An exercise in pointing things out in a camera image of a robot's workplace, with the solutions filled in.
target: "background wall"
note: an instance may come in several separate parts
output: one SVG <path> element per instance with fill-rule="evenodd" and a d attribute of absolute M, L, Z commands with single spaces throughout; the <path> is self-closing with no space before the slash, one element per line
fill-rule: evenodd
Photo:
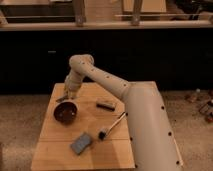
<path fill-rule="evenodd" d="M 74 54 L 124 79 L 160 89 L 212 88 L 212 29 L 0 32 L 0 93 L 49 93 Z"/>

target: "wooden tabletop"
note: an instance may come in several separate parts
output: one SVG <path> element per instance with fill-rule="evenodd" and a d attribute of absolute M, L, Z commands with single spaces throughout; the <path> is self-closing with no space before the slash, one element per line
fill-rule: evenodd
<path fill-rule="evenodd" d="M 134 0 L 123 0 L 125 12 L 133 11 Z M 143 0 L 141 12 L 144 13 L 165 13 L 166 0 Z"/>
<path fill-rule="evenodd" d="M 45 115 L 42 131 L 31 165 L 38 170 L 93 170 L 132 169 L 135 167 L 126 118 L 106 137 L 98 139 L 103 126 L 111 125 L 124 111 L 121 101 L 96 83 L 84 83 L 78 97 L 72 100 L 78 108 L 75 121 L 64 126 L 53 117 L 56 99 L 63 95 L 64 84 L 56 84 Z M 96 107 L 96 100 L 104 98 L 117 103 L 115 111 Z M 70 144 L 83 132 L 87 132 L 93 143 L 77 156 Z"/>

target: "sponge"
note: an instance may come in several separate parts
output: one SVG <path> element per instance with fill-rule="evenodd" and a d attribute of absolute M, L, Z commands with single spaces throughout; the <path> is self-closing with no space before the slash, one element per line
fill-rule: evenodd
<path fill-rule="evenodd" d="M 92 138 L 89 134 L 84 132 L 80 137 L 78 137 L 70 147 L 77 154 L 80 155 L 84 149 L 92 143 Z"/>

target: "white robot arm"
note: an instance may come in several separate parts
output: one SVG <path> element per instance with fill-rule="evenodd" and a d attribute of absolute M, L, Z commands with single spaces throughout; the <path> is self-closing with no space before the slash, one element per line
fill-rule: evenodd
<path fill-rule="evenodd" d="M 146 82 L 130 83 L 96 68 L 91 55 L 70 58 L 65 90 L 74 97 L 88 76 L 125 104 L 137 171 L 182 171 L 162 97 Z"/>

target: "paintbrush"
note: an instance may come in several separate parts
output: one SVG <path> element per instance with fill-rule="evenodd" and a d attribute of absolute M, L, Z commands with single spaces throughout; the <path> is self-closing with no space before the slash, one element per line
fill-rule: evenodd
<path fill-rule="evenodd" d="M 100 140 L 104 140 L 104 138 L 109 134 L 109 132 L 126 116 L 126 112 L 123 112 L 120 116 L 118 116 L 117 120 L 110 125 L 109 127 L 104 127 L 98 134 L 98 138 Z"/>

